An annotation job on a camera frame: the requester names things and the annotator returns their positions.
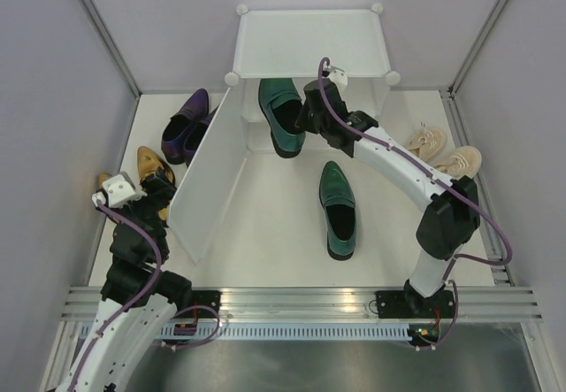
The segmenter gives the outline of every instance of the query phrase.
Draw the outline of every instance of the gold shoe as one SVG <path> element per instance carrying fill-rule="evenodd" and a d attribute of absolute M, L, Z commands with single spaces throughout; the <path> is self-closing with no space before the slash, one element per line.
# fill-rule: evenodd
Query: gold shoe
<path fill-rule="evenodd" d="M 175 174 L 171 167 L 160 158 L 155 151 L 152 149 L 141 146 L 138 149 L 138 174 L 140 175 L 140 184 L 147 179 L 150 175 L 156 173 L 157 168 L 163 169 L 165 172 L 165 177 L 175 185 Z M 169 216 L 169 206 L 159 211 L 159 218 L 163 222 L 167 222 L 167 217 Z"/>
<path fill-rule="evenodd" d="M 99 173 L 98 174 L 98 189 L 103 187 L 103 182 L 111 178 L 112 176 L 109 173 Z"/>

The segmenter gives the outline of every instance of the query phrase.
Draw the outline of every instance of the beige sneaker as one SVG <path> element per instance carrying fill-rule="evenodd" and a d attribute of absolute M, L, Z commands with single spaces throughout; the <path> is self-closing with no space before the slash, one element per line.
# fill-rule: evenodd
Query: beige sneaker
<path fill-rule="evenodd" d="M 438 127 L 423 127 L 410 141 L 407 150 L 423 162 L 431 160 L 446 144 L 446 132 Z"/>
<path fill-rule="evenodd" d="M 464 175 L 472 178 L 478 173 L 480 166 L 481 153 L 479 150 L 475 147 L 464 146 L 454 150 L 450 156 L 439 162 L 434 168 L 459 180 Z"/>

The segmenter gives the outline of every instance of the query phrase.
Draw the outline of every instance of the shoelace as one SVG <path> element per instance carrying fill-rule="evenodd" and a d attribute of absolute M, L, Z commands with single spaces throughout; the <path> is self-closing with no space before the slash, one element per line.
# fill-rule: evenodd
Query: shoelace
<path fill-rule="evenodd" d="M 432 131 L 423 128 L 423 130 L 421 131 L 421 136 L 418 137 L 418 142 L 421 143 L 421 145 L 425 145 L 425 144 L 431 144 L 432 147 L 436 146 L 436 140 L 434 139 L 434 134 L 432 133 Z"/>
<path fill-rule="evenodd" d="M 466 158 L 462 155 L 462 153 L 457 151 L 454 155 L 450 157 L 448 163 L 439 167 L 442 168 L 439 169 L 439 171 L 447 173 L 449 167 L 452 165 L 457 165 L 457 169 L 459 172 L 464 171 L 468 166 L 470 166 L 470 164 L 468 163 Z"/>

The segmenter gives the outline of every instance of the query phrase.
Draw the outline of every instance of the shoe insole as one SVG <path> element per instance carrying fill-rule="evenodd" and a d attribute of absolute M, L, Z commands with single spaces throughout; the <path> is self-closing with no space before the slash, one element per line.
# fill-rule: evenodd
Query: shoe insole
<path fill-rule="evenodd" d="M 189 122 L 190 121 L 184 116 L 175 117 L 175 119 L 169 122 L 169 125 L 163 132 L 163 139 L 166 142 L 170 142 L 171 140 L 174 140 L 180 135 L 180 133 L 182 133 L 185 130 Z"/>
<path fill-rule="evenodd" d="M 345 204 L 333 204 L 326 207 L 330 225 L 340 240 L 349 239 L 356 227 L 356 210 Z"/>
<path fill-rule="evenodd" d="M 302 103 L 299 100 L 289 100 L 281 106 L 273 109 L 273 116 L 279 122 L 281 127 L 288 133 L 297 135 L 301 131 L 297 130 L 294 123 L 299 118 L 299 113 L 302 109 Z"/>
<path fill-rule="evenodd" d="M 208 125 L 204 125 L 201 123 L 196 124 L 195 129 L 191 132 L 187 140 L 185 141 L 185 149 L 187 150 L 196 150 L 198 149 L 199 144 L 203 140 L 204 134 L 208 129 Z"/>

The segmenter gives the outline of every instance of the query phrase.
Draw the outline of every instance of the white panel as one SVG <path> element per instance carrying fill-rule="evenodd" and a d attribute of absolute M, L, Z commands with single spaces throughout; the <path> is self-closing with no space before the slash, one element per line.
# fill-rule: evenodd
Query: white panel
<path fill-rule="evenodd" d="M 210 109 L 218 107 L 224 93 L 210 94 Z M 119 170 L 126 172 L 134 184 L 138 184 L 140 177 L 137 168 L 137 150 L 140 146 L 147 146 L 164 158 L 161 152 L 161 134 L 169 123 L 169 118 L 174 115 L 182 105 L 191 97 L 190 94 L 163 94 L 163 95 L 143 95 L 135 113 L 134 124 L 127 143 L 124 159 Z M 175 173 L 176 185 L 179 186 L 183 180 L 187 167 L 185 164 L 170 165 Z M 116 225 L 106 220 L 103 235 L 98 246 L 95 265 L 90 276 L 90 284 L 102 286 L 106 281 L 106 272 L 112 262 L 110 246 L 112 244 L 112 232 Z M 173 234 L 168 234 L 167 241 L 171 250 L 167 269 L 178 264 L 184 265 L 188 261 L 187 254 L 180 247 L 179 242 Z"/>
<path fill-rule="evenodd" d="M 350 77 L 388 73 L 379 15 L 370 10 L 305 10 L 241 17 L 233 71 L 242 78 L 310 77 L 324 57 Z"/>
<path fill-rule="evenodd" d="M 533 286 L 566 367 L 566 0 L 511 0 L 460 94 L 516 279 Z"/>
<path fill-rule="evenodd" d="M 224 88 L 250 10 L 369 9 L 380 16 L 404 86 L 448 85 L 495 0 L 95 0 L 136 81 L 151 89 Z"/>
<path fill-rule="evenodd" d="M 246 156 L 243 83 L 226 92 L 171 202 L 168 224 L 197 264 L 209 250 Z"/>
<path fill-rule="evenodd" d="M 134 98 L 77 0 L 0 0 L 0 25 L 0 379 L 36 391 Z"/>

